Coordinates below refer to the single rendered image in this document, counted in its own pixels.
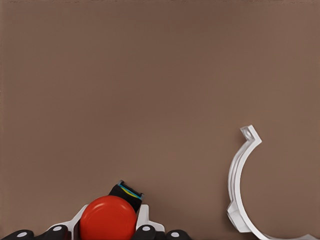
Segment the pale left gripper left finger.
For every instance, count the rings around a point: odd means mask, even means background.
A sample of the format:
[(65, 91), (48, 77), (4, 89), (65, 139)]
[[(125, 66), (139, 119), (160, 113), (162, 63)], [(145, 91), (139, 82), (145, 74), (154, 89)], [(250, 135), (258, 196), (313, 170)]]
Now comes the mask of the pale left gripper left finger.
[(0, 240), (81, 240), (80, 219), (87, 206), (88, 204), (84, 205), (71, 220), (56, 223), (39, 235), (32, 230), (21, 229)]

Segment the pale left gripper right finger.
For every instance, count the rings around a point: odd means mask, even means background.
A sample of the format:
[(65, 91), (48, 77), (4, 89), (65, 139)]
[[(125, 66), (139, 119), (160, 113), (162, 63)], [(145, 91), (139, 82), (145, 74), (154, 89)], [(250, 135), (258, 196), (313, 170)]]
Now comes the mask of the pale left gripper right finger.
[(142, 204), (136, 222), (134, 240), (193, 240), (189, 234), (181, 229), (168, 232), (165, 227), (149, 219), (149, 206)]

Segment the white curved pipe clamp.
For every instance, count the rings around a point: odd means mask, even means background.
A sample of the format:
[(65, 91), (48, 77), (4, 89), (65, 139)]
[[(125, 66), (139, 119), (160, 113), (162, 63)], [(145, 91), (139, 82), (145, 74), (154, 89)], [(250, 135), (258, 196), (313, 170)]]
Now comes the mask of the white curved pipe clamp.
[(304, 157), (317, 146), (285, 127), (275, 135), (257, 126), (240, 128), (244, 137), (230, 163), (227, 216), (240, 233), (260, 240), (320, 240), (319, 159)]

